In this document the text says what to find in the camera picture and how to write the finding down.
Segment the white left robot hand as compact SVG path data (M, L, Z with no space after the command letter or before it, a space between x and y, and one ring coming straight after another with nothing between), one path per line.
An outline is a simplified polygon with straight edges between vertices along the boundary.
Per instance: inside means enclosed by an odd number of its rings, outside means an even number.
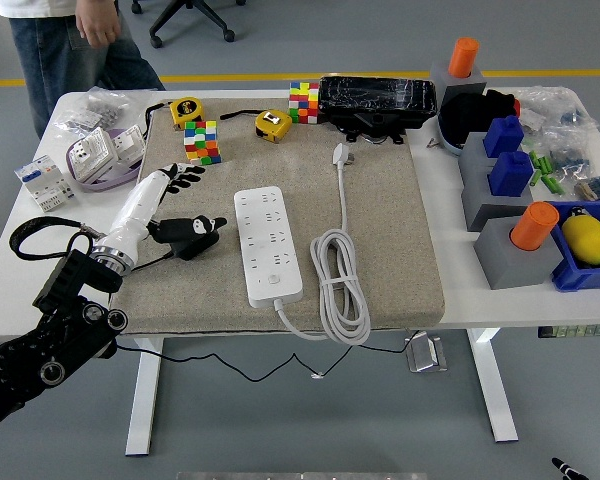
M200 180L205 169L191 164L174 163L149 174L130 192L114 218L110 231L94 246L94 258L110 258L132 268L138 261L138 245L146 237L158 243L198 241L225 226L227 220L177 218L155 222L153 217L167 193L176 194Z

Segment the person's left hand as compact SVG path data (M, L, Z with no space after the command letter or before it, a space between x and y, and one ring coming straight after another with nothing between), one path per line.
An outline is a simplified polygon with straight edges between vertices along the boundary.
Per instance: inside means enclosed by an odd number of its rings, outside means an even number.
M75 17L81 37L91 47L109 46L121 35L121 24L113 0L78 0Z

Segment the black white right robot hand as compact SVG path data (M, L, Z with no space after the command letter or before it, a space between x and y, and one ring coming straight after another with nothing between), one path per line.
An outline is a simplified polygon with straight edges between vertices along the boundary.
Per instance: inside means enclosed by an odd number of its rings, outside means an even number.
M553 457L551 459L552 464L561 472L564 479L567 480L589 480L589 478L572 466L564 462L563 460Z

